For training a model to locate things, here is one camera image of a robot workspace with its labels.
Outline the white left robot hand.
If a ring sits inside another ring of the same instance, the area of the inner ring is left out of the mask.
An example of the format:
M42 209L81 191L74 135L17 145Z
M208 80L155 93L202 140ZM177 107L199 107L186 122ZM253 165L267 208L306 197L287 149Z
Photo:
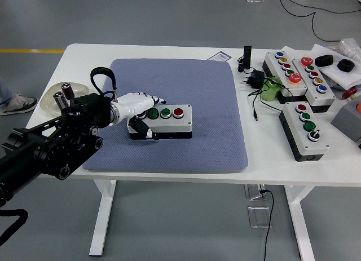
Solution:
M143 92L128 93L111 101L111 118L110 126L117 125L127 118L129 125L137 133L146 139L158 140L159 137L143 122L137 115L153 108L156 104L165 104L162 98L148 95Z

